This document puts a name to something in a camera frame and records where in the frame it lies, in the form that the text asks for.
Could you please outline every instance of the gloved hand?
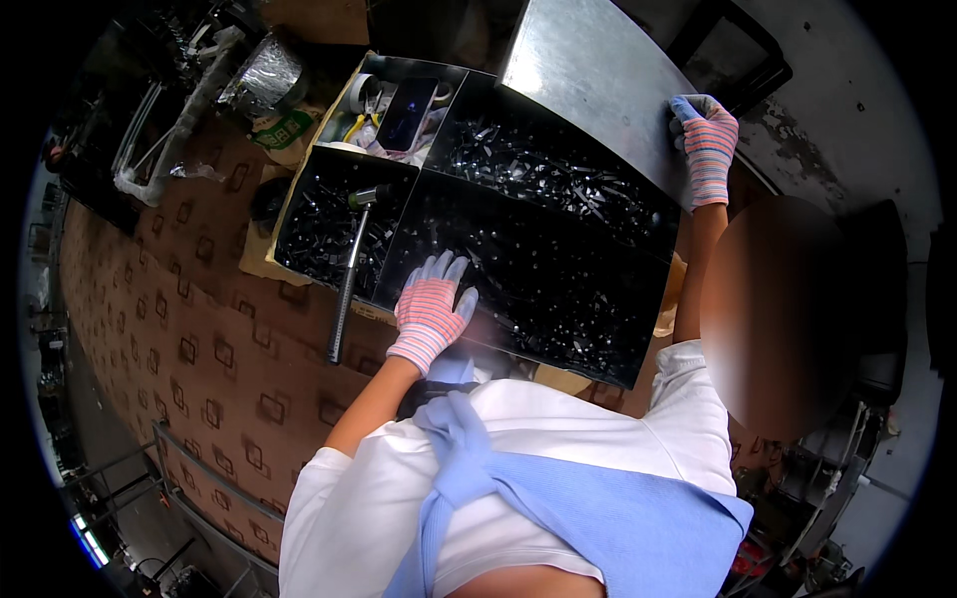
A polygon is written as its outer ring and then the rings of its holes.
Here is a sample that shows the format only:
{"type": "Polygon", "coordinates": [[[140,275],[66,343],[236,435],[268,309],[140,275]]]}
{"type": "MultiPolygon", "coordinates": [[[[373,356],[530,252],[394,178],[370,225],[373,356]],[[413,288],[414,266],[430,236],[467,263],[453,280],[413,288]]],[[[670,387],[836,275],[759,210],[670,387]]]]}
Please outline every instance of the gloved hand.
{"type": "Polygon", "coordinates": [[[727,204],[727,172],[738,143],[738,121],[711,96],[674,96],[671,109],[676,118],[669,123],[678,135],[675,147],[687,154],[691,175],[690,206],[694,211],[706,204],[727,204]]]}
{"type": "Polygon", "coordinates": [[[462,293],[456,311],[452,311],[458,282],[469,265],[465,256],[455,261],[452,257],[452,252],[447,251],[439,259],[434,255],[426,259],[422,267],[409,275],[395,305],[399,338],[386,355],[408,359],[418,366],[423,376],[429,373],[429,366],[438,354],[462,334],[479,303],[479,291],[470,287],[462,293]]]}

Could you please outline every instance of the white long-sleeve shirt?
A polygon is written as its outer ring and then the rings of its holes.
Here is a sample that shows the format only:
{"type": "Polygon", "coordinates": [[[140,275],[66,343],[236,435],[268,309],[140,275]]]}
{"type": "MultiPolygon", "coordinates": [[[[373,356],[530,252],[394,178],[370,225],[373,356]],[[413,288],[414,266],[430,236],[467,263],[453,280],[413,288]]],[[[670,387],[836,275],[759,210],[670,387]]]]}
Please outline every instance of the white long-sleeve shirt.
{"type": "MultiPolygon", "coordinates": [[[[700,341],[662,349],[648,412],[604,410],[541,385],[497,380],[470,395],[492,450],[683,479],[734,496],[727,412],[700,341]]],[[[300,472],[282,531],[281,598],[381,596],[412,544],[438,463],[411,419],[368,435],[354,459],[322,448],[300,472]]],[[[438,555],[434,596],[442,598],[503,566],[552,565],[603,581],[570,546],[498,495],[452,516],[438,555]]]]}

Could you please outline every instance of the hammer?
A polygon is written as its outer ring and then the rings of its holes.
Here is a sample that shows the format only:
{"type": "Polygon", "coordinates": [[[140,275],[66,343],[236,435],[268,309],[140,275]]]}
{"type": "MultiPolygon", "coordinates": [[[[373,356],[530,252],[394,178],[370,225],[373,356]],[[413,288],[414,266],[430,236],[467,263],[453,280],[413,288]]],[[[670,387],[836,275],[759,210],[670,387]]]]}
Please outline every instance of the hammer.
{"type": "Polygon", "coordinates": [[[345,318],[349,313],[349,304],[352,302],[352,290],[356,283],[356,273],[359,271],[359,253],[362,251],[363,238],[366,236],[368,213],[372,204],[377,201],[390,199],[392,185],[377,185],[349,193],[349,207],[353,210],[362,210],[362,220],[352,241],[352,251],[345,266],[345,277],[339,286],[339,296],[336,298],[336,316],[332,320],[332,329],[329,331],[329,348],[326,360],[332,365],[343,361],[343,337],[345,336],[345,318]]]}

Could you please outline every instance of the red object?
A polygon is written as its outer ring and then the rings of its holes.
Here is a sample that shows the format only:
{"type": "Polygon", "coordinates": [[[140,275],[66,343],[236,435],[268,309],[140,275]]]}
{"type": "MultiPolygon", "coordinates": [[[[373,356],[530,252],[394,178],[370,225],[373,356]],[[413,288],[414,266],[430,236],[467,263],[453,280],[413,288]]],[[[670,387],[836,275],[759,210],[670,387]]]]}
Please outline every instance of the red object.
{"type": "Polygon", "coordinates": [[[748,542],[747,540],[744,540],[741,542],[741,545],[738,546],[738,554],[734,557],[734,563],[731,564],[731,570],[738,575],[747,575],[748,577],[758,577],[759,575],[764,575],[766,572],[768,572],[768,568],[770,567],[769,562],[761,563],[760,565],[756,565],[753,569],[751,569],[751,565],[753,563],[757,563],[764,558],[765,551],[761,548],[761,546],[757,546],[748,542]],[[751,560],[749,561],[743,557],[741,555],[742,552],[747,553],[747,556],[749,556],[751,560]]]}

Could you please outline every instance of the phone screen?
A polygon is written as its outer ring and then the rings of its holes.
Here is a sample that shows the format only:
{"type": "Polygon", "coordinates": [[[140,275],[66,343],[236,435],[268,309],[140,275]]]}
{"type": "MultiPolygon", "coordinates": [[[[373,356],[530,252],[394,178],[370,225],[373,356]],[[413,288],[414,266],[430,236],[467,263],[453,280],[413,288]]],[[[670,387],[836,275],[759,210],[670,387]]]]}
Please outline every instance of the phone screen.
{"type": "Polygon", "coordinates": [[[437,78],[402,79],[395,89],[375,141],[387,151],[412,149],[437,87],[437,78]]]}

